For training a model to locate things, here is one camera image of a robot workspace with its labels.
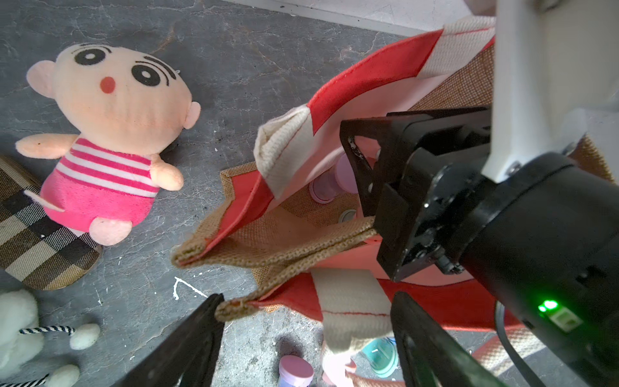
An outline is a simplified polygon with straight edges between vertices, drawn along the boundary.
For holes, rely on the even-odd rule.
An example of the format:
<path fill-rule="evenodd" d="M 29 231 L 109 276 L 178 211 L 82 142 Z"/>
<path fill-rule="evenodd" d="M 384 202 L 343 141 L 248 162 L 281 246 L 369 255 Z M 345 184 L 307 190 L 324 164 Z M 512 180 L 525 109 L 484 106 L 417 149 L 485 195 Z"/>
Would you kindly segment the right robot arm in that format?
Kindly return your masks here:
<path fill-rule="evenodd" d="M 591 386 L 618 383 L 618 188 L 571 159 L 618 108 L 615 1 L 499 1 L 493 103 L 349 119 L 340 140 L 393 282 L 470 273 Z"/>

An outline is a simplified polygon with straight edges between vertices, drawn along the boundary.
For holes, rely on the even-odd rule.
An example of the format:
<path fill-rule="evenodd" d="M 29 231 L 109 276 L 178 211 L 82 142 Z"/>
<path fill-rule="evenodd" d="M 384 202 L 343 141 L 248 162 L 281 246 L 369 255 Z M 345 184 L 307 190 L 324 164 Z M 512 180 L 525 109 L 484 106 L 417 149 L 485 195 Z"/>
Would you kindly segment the purple hourglass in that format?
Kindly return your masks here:
<path fill-rule="evenodd" d="M 278 371 L 278 387 L 308 387 L 314 379 L 311 364 L 298 356 L 282 356 Z"/>
<path fill-rule="evenodd" d="M 333 167 L 309 184 L 311 198 L 328 204 L 344 194 L 358 194 L 356 177 L 348 157 L 343 154 Z"/>

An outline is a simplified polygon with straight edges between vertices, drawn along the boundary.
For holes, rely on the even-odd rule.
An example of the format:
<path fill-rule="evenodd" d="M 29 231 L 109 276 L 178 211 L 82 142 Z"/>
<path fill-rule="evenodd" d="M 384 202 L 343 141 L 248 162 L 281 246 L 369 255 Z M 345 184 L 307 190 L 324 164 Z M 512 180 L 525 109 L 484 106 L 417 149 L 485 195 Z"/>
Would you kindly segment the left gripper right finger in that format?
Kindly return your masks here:
<path fill-rule="evenodd" d="M 404 292 L 390 311 L 407 386 L 503 386 Z"/>

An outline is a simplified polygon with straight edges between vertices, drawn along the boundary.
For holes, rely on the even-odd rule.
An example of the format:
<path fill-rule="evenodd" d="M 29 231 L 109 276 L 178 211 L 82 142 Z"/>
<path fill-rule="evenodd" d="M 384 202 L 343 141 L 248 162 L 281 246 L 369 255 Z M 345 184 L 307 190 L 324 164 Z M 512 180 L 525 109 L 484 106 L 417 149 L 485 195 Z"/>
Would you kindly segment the large green hourglass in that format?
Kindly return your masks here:
<path fill-rule="evenodd" d="M 357 210 L 349 209 L 342 212 L 339 216 L 339 223 L 345 223 L 356 219 Z"/>

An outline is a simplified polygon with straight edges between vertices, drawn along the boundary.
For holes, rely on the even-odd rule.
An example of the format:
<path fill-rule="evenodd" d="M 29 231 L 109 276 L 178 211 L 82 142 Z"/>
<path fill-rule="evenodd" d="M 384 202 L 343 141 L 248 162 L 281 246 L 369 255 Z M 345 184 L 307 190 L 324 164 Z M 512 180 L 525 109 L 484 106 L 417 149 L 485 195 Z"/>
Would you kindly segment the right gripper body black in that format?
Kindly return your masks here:
<path fill-rule="evenodd" d="M 433 264 L 445 274 L 463 272 L 445 250 L 465 200 L 484 180 L 480 171 L 489 156 L 491 124 L 489 107 L 341 122 L 339 138 L 362 211 L 382 238 L 377 261 L 391 281 Z"/>

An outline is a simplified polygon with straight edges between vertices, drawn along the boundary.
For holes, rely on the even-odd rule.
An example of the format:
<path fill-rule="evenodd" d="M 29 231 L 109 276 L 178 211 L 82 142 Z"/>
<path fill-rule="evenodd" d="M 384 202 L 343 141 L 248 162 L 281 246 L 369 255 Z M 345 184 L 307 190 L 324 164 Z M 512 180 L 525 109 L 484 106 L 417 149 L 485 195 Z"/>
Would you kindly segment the white fluffy plush toy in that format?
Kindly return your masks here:
<path fill-rule="evenodd" d="M 44 335 L 65 334 L 74 351 L 92 347 L 101 334 L 96 323 L 78 328 L 64 325 L 41 326 L 35 297 L 27 290 L 1 294 L 1 385 L 17 374 L 27 362 L 44 348 Z"/>

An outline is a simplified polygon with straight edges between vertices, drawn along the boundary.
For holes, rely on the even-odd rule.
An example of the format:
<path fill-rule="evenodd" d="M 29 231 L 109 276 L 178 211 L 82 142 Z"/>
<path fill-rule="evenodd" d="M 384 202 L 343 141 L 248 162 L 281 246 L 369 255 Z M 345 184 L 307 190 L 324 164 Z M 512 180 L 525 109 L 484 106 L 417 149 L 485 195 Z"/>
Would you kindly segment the green small hourglass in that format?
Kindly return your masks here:
<path fill-rule="evenodd" d="M 361 353 L 377 377 L 390 377 L 398 367 L 398 348 L 393 337 L 373 340 L 362 349 Z"/>

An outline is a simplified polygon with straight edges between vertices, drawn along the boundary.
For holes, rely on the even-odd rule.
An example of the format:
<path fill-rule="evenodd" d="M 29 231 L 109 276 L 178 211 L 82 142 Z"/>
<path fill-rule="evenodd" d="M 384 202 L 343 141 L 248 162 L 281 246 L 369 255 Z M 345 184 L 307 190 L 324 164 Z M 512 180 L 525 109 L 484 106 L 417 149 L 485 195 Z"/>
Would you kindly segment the plaid brown pouch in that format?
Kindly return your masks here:
<path fill-rule="evenodd" d="M 64 289 L 94 268 L 103 248 L 51 220 L 27 191 L 39 193 L 40 183 L 2 156 L 1 269 L 34 290 Z"/>

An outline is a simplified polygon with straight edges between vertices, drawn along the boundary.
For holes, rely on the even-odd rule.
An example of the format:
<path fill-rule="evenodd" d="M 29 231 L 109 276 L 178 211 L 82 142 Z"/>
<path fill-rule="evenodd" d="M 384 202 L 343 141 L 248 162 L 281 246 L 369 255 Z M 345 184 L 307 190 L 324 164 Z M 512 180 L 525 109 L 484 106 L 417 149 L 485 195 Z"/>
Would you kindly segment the pink striped plush doll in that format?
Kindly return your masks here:
<path fill-rule="evenodd" d="M 51 220 L 112 246 L 148 217 L 161 190 L 183 187 L 182 172 L 161 153 L 196 124 L 201 105 L 172 66 L 128 48 L 80 44 L 35 63 L 27 83 L 76 129 L 15 145 L 23 156 L 56 161 L 32 195 Z"/>

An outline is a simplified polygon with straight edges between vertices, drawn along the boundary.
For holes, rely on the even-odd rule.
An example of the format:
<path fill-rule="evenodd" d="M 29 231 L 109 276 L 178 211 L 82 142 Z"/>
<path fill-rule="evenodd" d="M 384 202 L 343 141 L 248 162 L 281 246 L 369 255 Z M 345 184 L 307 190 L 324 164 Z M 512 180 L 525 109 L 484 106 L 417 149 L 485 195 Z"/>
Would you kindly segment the red canvas jute bag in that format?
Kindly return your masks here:
<path fill-rule="evenodd" d="M 396 339 L 407 386 L 496 386 L 499 351 L 544 343 L 618 383 L 618 187 L 586 113 L 618 107 L 618 4 L 500 1 L 382 48 L 258 132 L 177 267 L 260 271 L 220 323 L 288 306 L 327 366 Z"/>

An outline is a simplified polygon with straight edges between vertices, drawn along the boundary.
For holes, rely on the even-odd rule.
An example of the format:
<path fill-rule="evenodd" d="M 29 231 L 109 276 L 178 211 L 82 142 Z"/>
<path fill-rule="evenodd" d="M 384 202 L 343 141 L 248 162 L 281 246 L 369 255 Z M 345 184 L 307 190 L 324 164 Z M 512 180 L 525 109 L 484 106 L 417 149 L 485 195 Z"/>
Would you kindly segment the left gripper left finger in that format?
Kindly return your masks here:
<path fill-rule="evenodd" d="M 116 386 L 210 386 L 222 343 L 224 323 L 215 311 L 222 294 L 209 296 L 154 352 Z"/>

